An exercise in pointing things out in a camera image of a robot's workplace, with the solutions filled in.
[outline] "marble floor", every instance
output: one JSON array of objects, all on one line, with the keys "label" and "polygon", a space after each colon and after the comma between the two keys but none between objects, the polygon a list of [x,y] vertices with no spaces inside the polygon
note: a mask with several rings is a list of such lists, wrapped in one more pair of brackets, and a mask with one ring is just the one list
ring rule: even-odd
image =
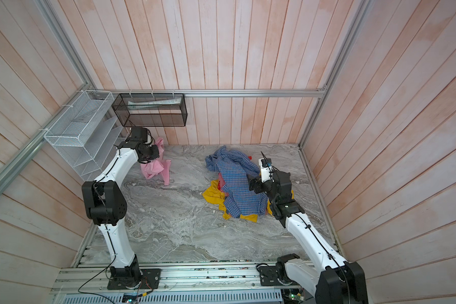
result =
[{"label": "marble floor", "polygon": [[[205,157],[219,145],[166,146],[164,159],[171,159],[170,185],[162,177],[146,180],[140,165],[134,165],[121,190],[128,203],[126,229],[132,249],[140,263],[206,260],[273,260],[296,253],[306,257],[297,240],[272,216],[259,216],[253,223],[243,219],[225,220],[217,205],[201,195],[217,179],[218,173],[206,169]],[[327,239],[330,234],[296,144],[228,145],[254,161],[263,151],[274,166],[290,172],[295,199],[306,210],[311,222]],[[98,230],[85,264],[109,263],[109,253]]]}]

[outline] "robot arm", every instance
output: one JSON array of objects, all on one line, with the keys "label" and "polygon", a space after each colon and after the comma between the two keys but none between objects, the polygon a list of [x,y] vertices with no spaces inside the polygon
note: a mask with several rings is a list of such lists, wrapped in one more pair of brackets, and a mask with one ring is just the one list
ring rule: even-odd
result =
[{"label": "robot arm", "polygon": [[132,127],[131,135],[120,143],[105,171],[82,187],[86,215],[98,225],[105,238],[112,261],[110,272],[113,281],[117,282],[115,285],[121,288],[137,288],[141,273],[125,230],[127,203],[120,187],[133,164],[137,161],[147,163],[159,157],[158,147],[152,143],[146,128]]},{"label": "robot arm", "polygon": [[249,189],[267,193],[272,214],[299,241],[314,264],[309,267],[296,254],[282,256],[276,264],[279,281],[297,282],[314,296],[317,304],[343,304],[343,298],[352,303],[368,303],[363,270],[358,263],[348,263],[338,254],[292,199],[290,173],[273,167],[265,155],[259,159],[259,166],[259,177],[247,176]]}]

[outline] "white mesh shelf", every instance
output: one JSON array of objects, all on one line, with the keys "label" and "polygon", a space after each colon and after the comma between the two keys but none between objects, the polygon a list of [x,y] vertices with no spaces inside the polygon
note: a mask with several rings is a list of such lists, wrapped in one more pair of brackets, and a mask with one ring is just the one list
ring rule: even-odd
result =
[{"label": "white mesh shelf", "polygon": [[84,91],[44,136],[83,180],[95,179],[113,159],[122,130],[103,120],[113,103],[108,91]]}]

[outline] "wire mesh basket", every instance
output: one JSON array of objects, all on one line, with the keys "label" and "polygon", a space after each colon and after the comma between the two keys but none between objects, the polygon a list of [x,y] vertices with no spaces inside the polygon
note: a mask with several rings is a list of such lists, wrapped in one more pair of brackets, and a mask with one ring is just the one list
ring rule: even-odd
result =
[{"label": "wire mesh basket", "polygon": [[103,119],[113,101],[111,92],[84,91],[44,136],[83,180],[95,179],[115,156],[123,127],[114,127],[116,117]]},{"label": "wire mesh basket", "polygon": [[121,93],[113,110],[123,126],[185,126],[188,118],[184,94]]}]

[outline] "blue plaid shirt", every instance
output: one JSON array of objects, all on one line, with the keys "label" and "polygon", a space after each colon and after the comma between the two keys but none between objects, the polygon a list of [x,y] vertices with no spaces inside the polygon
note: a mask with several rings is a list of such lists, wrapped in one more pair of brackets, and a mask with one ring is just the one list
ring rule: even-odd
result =
[{"label": "blue plaid shirt", "polygon": [[260,168],[247,155],[238,150],[229,151],[224,145],[206,157],[206,167],[210,171],[220,172],[225,180],[226,184],[221,190],[229,194],[225,199],[225,207],[231,216],[265,214],[267,195],[249,191],[249,181],[246,178],[247,174],[258,176]]}]

